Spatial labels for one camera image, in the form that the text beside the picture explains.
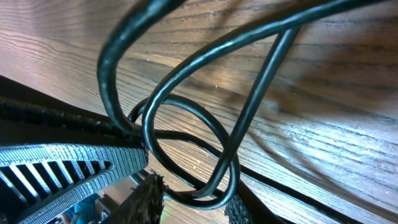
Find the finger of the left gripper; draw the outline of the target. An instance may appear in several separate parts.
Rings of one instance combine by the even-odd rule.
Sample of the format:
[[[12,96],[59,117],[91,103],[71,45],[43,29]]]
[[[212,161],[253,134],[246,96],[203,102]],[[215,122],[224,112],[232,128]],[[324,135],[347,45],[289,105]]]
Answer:
[[[1,146],[1,220],[48,223],[147,164],[148,155],[142,146]]]
[[[1,77],[1,144],[142,146],[107,117]]]

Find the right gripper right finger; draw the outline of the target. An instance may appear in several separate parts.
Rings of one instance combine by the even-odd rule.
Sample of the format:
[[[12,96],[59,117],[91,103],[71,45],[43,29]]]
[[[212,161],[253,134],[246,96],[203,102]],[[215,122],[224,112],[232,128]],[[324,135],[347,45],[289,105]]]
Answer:
[[[239,184],[224,214],[232,224],[285,224],[244,183]]]

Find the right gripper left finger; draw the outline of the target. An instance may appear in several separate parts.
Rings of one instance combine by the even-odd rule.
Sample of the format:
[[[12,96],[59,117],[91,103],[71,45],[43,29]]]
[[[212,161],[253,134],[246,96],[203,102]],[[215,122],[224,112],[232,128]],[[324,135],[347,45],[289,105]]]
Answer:
[[[159,224],[164,209],[164,181],[149,174],[102,224]]]

